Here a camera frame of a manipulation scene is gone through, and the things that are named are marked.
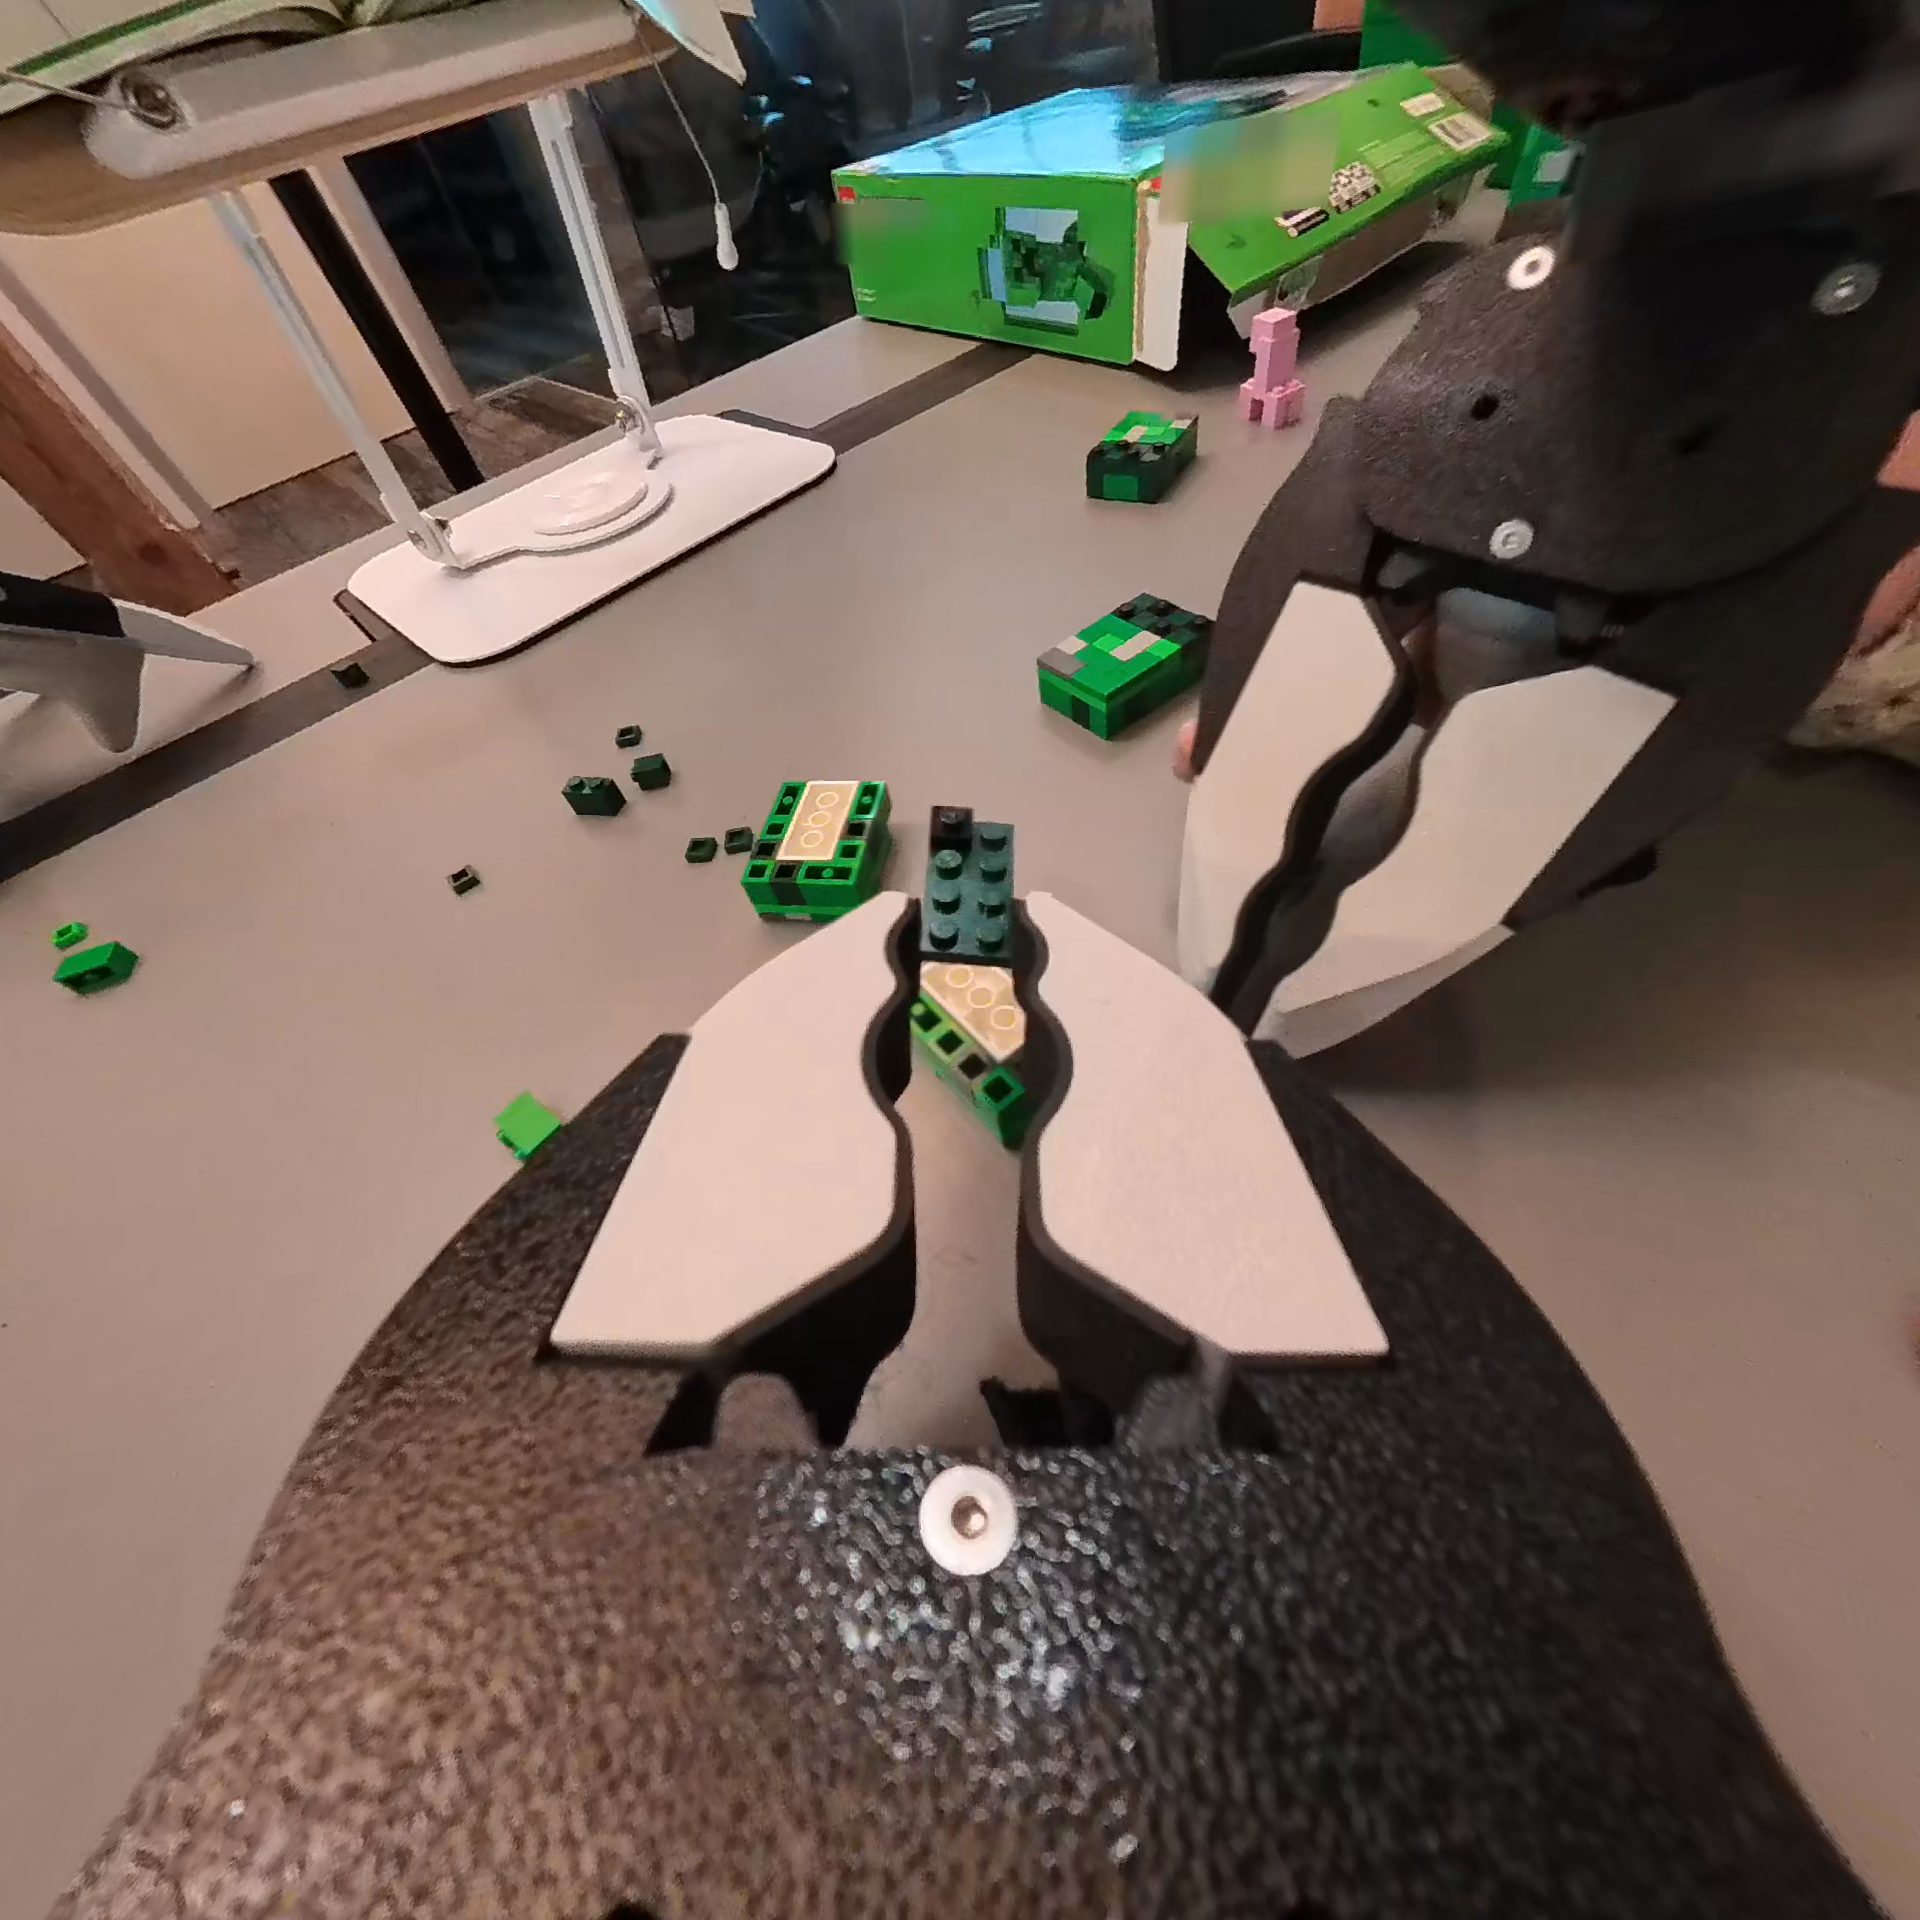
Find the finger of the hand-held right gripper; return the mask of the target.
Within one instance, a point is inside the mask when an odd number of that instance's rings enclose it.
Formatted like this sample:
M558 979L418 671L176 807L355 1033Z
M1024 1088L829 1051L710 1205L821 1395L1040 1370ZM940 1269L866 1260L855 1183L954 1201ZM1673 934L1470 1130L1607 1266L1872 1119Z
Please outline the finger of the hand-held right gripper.
M1338 791L1325 762L1284 816L1284 848L1246 871L1221 961L1221 1008L1255 1040L1309 1056L1382 1024L1513 931L1521 900L1567 853L1676 701L1598 667L1478 689L1427 737L1399 837L1332 893L1309 934L1311 871Z
M1413 706L1411 662L1361 595L1291 590L1189 787L1175 947L1218 1008L1266 1008L1375 859L1365 782Z

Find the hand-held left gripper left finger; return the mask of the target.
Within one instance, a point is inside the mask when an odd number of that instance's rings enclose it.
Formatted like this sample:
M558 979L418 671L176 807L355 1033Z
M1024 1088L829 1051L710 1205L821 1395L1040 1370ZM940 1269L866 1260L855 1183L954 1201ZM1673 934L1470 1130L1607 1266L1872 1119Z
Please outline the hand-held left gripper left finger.
M699 1017L549 1348L719 1397L782 1379L850 1436L916 1305L904 1087L907 893L782 949Z

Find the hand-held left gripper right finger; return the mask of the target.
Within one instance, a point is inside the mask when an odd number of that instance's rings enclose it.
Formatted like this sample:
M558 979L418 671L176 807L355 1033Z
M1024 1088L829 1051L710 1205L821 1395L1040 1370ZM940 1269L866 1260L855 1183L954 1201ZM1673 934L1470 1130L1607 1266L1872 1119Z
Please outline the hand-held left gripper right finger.
M1232 1018L1056 895L1024 925L1020 1323L1056 1384L1020 1391L1020 1440L1110 1449L1169 1386L1180 1449L1261 1449L1259 1379L1386 1363L1357 1264Z

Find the dark green lego assembly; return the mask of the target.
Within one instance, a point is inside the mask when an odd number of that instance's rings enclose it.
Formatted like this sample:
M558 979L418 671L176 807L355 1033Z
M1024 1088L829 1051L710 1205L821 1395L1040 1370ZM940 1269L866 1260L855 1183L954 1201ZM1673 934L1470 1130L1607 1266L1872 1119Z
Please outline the dark green lego assembly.
M968 853L929 845L920 954L925 963L1006 968L1017 952L1017 828L974 816Z

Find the person's right forearm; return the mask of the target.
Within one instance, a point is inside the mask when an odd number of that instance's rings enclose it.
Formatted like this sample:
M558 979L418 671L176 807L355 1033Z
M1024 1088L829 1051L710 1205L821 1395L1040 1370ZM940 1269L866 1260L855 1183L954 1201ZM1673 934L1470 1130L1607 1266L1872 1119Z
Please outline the person's right forearm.
M1919 606L1874 644L1859 642L1788 742L1815 753L1881 755L1919 767Z

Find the green lego block dark studs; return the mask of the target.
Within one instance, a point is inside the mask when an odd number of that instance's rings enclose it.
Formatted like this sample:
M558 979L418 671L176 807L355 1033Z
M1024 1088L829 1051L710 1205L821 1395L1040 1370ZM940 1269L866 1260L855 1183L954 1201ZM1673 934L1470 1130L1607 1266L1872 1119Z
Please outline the green lego block dark studs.
M1207 613L1137 594L1040 653L1040 705L1115 741L1205 678L1212 633Z

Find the green lego face block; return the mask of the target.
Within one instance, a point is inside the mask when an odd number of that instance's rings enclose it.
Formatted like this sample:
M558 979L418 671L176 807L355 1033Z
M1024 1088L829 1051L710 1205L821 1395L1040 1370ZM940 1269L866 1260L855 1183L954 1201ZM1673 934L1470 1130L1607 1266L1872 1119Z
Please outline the green lego face block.
M877 897L891 846L886 782L787 780L748 853L741 891L764 922L829 923Z
M1013 968L925 957L907 1020L925 1065L965 1099L1002 1148L1019 1151L1035 1094L1028 1083L1028 1027Z

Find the dark green lego cube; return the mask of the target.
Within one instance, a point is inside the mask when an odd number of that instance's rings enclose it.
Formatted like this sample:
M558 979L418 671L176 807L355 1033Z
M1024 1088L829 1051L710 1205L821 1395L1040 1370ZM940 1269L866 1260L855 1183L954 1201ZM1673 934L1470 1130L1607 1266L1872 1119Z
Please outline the dark green lego cube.
M1192 466L1196 454L1196 414L1132 411L1088 450L1087 497L1158 506Z

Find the pink lego pig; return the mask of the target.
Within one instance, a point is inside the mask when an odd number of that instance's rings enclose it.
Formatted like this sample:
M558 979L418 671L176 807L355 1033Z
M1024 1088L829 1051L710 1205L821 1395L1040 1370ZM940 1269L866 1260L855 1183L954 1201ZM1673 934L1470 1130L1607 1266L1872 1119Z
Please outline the pink lego pig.
M1252 371L1239 387L1239 414L1270 430L1298 425L1307 389L1298 375L1300 326L1295 309L1273 305L1250 325Z

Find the scattered small dark lego pieces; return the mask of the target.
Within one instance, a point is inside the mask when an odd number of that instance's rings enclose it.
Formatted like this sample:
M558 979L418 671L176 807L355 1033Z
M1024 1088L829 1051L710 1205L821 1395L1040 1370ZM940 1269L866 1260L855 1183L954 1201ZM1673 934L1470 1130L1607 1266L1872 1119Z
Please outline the scattered small dark lego pieces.
M328 669L328 674L345 689L364 689L371 685L371 674L364 662L343 660ZM644 742L644 726L626 724L613 733L613 742L622 750L637 750ZM630 782L637 791L660 791L673 782L673 767L660 753L655 755L637 755L630 766ZM626 805L626 794L615 780L610 776L572 776L563 782L563 800L569 810L576 818L615 818L622 812ZM753 828L737 827L728 828L728 832L714 839L694 837L685 848L687 864L707 864L716 861L719 853L746 855L753 853L757 845L757 836ZM483 886L483 877L472 870L472 866L461 866L445 875L445 888L456 897L468 897Z

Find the green cardboard lego box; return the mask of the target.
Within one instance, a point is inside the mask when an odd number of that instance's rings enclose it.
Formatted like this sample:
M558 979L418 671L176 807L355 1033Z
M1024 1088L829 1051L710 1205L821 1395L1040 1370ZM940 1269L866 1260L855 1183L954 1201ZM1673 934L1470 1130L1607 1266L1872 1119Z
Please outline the green cardboard lego box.
M1451 66L1080 88L834 174L866 319L1171 371L1418 248L1510 138Z

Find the open lego instruction booklet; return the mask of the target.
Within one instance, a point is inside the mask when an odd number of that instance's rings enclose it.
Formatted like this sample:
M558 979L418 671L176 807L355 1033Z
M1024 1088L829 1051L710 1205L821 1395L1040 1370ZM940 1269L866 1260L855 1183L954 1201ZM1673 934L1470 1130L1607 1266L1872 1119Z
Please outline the open lego instruction booklet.
M425 93L606 56L685 50L734 81L726 2L6 2L2 110L79 99L133 66L264 40L319 45L321 74L398 74Z

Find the white book stand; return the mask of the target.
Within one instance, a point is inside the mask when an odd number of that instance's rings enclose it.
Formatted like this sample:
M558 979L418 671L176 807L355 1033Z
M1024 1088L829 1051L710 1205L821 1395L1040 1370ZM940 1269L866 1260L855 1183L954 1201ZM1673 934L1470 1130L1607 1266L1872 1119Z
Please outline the white book stand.
M676 52L606 56L425 93L398 74L321 74L319 45L264 40L133 66L79 99L4 111L4 231L113 228L208 205L375 484L400 540L350 579L343 610L432 662L475 667L556 633L728 536L834 468L830 445L751 418L656 421L569 92ZM418 508L361 416L242 188L319 160L524 108L576 260L619 436L465 511Z

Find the black device with pale grip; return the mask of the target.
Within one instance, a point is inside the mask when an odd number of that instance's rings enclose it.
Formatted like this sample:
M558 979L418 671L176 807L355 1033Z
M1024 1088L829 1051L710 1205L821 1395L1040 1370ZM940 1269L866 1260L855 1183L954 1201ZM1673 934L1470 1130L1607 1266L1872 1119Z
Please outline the black device with pale grip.
M2 689L61 703L113 755L137 742L151 656L258 667L253 653L178 613L2 574Z

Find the black desk leg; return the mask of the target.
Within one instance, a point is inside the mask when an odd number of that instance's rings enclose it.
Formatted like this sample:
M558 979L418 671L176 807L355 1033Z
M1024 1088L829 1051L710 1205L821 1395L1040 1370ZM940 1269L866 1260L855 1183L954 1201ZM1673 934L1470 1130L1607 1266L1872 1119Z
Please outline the black desk leg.
M377 289L348 231L334 217L330 205L307 170L269 179L291 226L300 233L327 285L332 289L355 332L380 369L396 400L402 404L422 443L445 475L452 493L465 493L483 484L484 472L472 459L445 404L438 396L418 355L407 344L382 292Z

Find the brown wooden leg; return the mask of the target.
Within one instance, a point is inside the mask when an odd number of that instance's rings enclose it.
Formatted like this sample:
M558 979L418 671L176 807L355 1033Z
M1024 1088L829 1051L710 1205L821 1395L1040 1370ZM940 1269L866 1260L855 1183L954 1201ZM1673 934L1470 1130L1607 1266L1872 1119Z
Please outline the brown wooden leg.
M2 475L117 599L190 613L237 590L201 538L165 515L11 328L2 330Z

